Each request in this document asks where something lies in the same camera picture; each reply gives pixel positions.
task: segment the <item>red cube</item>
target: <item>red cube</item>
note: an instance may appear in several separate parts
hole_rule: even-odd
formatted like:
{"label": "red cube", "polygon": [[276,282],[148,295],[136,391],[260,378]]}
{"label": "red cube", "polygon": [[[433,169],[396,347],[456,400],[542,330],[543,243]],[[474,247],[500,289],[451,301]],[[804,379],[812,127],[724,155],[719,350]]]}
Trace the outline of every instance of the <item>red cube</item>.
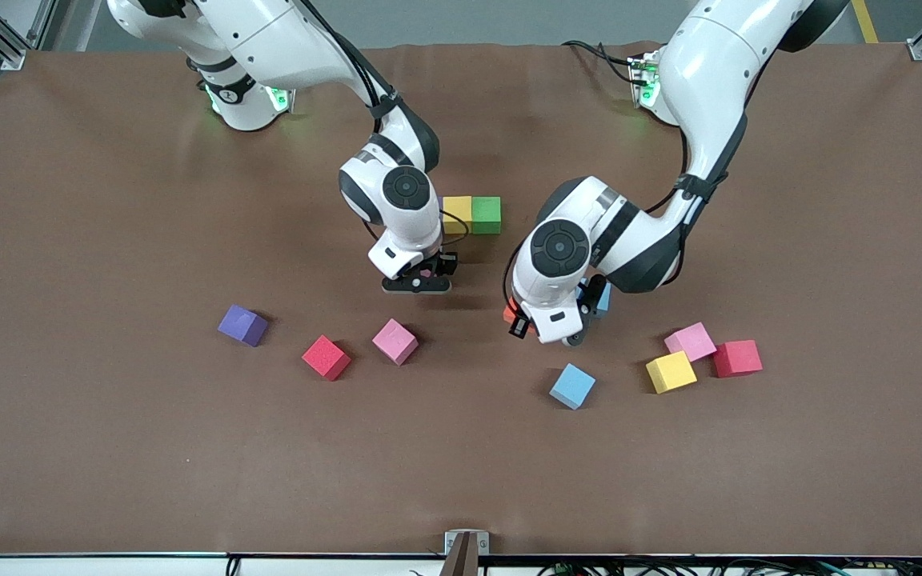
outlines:
{"label": "red cube", "polygon": [[756,349],[756,340],[738,340],[717,346],[714,365],[717,367],[718,378],[745,376],[764,369]]}
{"label": "red cube", "polygon": [[340,350],[336,344],[330,342],[325,335],[319,336],[319,339],[311,344],[310,349],[301,358],[329,382],[337,379],[343,369],[351,364],[351,357]]}

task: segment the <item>purple cube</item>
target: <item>purple cube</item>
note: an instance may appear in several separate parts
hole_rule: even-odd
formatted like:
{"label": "purple cube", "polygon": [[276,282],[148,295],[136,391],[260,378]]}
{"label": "purple cube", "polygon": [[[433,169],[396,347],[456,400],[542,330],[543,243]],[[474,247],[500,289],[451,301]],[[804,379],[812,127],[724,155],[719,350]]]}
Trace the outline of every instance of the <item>purple cube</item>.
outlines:
{"label": "purple cube", "polygon": [[226,311],[226,317],[219,323],[219,331],[234,340],[240,340],[248,346],[258,346],[259,340],[266,333],[268,322],[265,318],[244,310],[241,306],[233,305]]}

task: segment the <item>round black joint cap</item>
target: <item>round black joint cap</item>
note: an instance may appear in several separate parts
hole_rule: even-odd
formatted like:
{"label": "round black joint cap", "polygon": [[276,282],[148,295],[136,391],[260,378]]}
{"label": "round black joint cap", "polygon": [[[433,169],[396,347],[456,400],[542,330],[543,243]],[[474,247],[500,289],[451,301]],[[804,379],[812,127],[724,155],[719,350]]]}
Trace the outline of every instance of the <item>round black joint cap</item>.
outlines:
{"label": "round black joint cap", "polygon": [[588,259],[589,239],[571,220],[550,220],[531,236],[531,265],[543,276],[577,273]]}
{"label": "round black joint cap", "polygon": [[418,210],[429,202],[429,178],[413,166],[398,166],[383,179],[383,196],[402,210]]}

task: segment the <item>yellow cube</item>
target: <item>yellow cube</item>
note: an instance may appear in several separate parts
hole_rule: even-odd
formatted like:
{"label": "yellow cube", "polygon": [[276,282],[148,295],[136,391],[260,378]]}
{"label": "yellow cube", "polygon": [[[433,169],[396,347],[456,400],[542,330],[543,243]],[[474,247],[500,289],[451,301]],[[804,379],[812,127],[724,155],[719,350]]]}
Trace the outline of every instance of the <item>yellow cube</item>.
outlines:
{"label": "yellow cube", "polygon": [[[445,196],[443,197],[443,212],[450,212],[457,218],[464,220],[471,230],[471,196]],[[464,234],[464,226],[450,216],[443,214],[444,234]]]}
{"label": "yellow cube", "polygon": [[654,382],[657,394],[677,389],[696,381],[696,372],[692,371],[692,364],[684,350],[667,354],[647,364],[650,379]]}

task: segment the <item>yellow line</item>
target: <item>yellow line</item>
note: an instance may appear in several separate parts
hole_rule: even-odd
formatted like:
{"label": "yellow line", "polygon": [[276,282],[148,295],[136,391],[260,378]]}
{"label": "yellow line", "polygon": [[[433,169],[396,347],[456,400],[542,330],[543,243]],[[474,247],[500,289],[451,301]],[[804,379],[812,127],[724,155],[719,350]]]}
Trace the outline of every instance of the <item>yellow line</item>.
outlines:
{"label": "yellow line", "polygon": [[860,32],[867,44],[877,44],[877,30],[874,30],[874,21],[870,19],[870,10],[867,10],[866,0],[852,0],[852,9],[856,11],[856,21],[860,23]]}

